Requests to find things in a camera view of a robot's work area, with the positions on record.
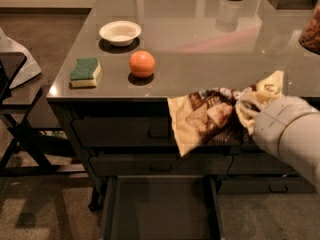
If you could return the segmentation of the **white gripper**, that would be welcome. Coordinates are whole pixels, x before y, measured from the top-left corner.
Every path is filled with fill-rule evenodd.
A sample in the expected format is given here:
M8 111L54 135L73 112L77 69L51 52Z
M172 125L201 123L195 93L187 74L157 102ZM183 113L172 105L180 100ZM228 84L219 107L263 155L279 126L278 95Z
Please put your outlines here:
M283 78L284 72L277 70L256 84L256 92L243 94L235 105L238 119L267 153L280 158L318 158L319 111L292 96L266 106L266 99L282 95Z

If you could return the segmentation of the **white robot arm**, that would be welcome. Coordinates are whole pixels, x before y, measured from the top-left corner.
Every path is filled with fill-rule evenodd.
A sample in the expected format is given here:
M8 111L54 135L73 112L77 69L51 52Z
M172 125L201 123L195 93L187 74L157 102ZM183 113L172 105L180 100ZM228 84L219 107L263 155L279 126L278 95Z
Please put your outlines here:
M241 124L257 146L290 165L320 192L320 111L282 93L276 71L243 91L235 105Z

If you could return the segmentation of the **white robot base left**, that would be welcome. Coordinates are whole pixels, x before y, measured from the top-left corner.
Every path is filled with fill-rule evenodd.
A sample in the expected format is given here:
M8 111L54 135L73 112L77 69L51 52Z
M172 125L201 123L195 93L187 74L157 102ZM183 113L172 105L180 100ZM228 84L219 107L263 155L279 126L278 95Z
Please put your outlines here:
M10 89L17 88L41 73L31 52L22 44L9 38L0 27L0 56L8 72Z

